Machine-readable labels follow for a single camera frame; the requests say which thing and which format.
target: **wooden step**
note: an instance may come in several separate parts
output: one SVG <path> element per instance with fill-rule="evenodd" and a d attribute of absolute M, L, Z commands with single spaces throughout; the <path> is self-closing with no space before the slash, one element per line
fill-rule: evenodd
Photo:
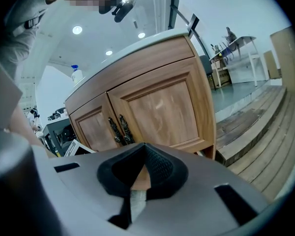
<path fill-rule="evenodd" d="M 247 153 L 265 134 L 282 106 L 286 89 L 269 88 L 246 106 L 237 118 L 218 124 L 216 161 L 229 166 Z"/>
<path fill-rule="evenodd" d="M 295 164 L 295 94 L 287 93 L 283 106 L 262 139 L 228 167 L 273 200 Z"/>

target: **white ceiling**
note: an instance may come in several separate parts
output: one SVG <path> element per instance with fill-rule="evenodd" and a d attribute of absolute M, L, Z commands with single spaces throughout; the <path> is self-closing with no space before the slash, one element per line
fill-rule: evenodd
<path fill-rule="evenodd" d="M 114 22 L 111 12 L 100 15 L 82 7 L 57 1 L 44 15 L 40 30 L 29 58 L 24 63 L 20 89 L 23 109 L 35 106 L 35 84 L 39 83 L 44 68 L 50 63 L 67 75 L 73 64 L 88 70 L 106 58 L 107 50 L 114 53 L 139 41 L 138 34 L 146 37 L 156 34 L 155 0 L 137 0 L 134 9 L 121 23 Z M 74 26 L 83 31 L 74 35 Z"/>

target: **ornate metal handle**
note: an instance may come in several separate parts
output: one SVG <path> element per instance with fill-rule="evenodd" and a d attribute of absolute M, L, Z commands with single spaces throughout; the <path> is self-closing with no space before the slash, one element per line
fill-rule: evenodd
<path fill-rule="evenodd" d="M 119 144 L 122 144 L 122 145 L 127 145 L 127 143 L 124 141 L 122 135 L 120 134 L 118 128 L 117 128 L 117 125 L 114 123 L 113 119 L 111 119 L 110 117 L 108 118 L 108 121 L 109 121 L 109 124 L 110 124 L 110 127 L 112 128 L 113 132 L 115 133 L 115 141 Z"/>
<path fill-rule="evenodd" d="M 120 123 L 121 123 L 121 127 L 123 128 L 124 130 L 124 133 L 126 134 L 123 138 L 124 140 L 126 141 L 126 143 L 128 144 L 133 144 L 135 143 L 135 141 L 133 140 L 133 137 L 132 137 L 132 134 L 128 128 L 128 124 L 127 122 L 124 120 L 123 116 L 122 115 L 119 115 L 119 120 L 120 120 Z"/>

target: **cabinet door panel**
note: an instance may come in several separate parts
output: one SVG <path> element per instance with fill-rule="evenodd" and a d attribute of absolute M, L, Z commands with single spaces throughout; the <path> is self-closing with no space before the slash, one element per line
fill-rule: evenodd
<path fill-rule="evenodd" d="M 108 92 L 135 142 L 196 152 L 214 144 L 214 110 L 196 58 L 184 59 Z"/>
<path fill-rule="evenodd" d="M 121 146 L 115 141 L 116 134 L 108 121 L 111 118 L 121 132 L 107 93 L 80 107 L 70 118 L 79 140 L 90 149 L 103 151 Z"/>

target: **black slot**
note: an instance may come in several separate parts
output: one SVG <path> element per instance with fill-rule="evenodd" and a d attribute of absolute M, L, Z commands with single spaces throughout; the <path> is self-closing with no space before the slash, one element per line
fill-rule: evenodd
<path fill-rule="evenodd" d="M 69 163 L 69 164 L 65 164 L 65 165 L 60 165 L 60 166 L 56 166 L 54 167 L 56 172 L 63 172 L 63 171 L 68 171 L 68 170 L 72 170 L 75 168 L 78 168 L 80 165 L 78 165 L 77 163 Z"/>
<path fill-rule="evenodd" d="M 215 191 L 241 226 L 257 216 L 252 207 L 228 184 L 215 187 Z"/>

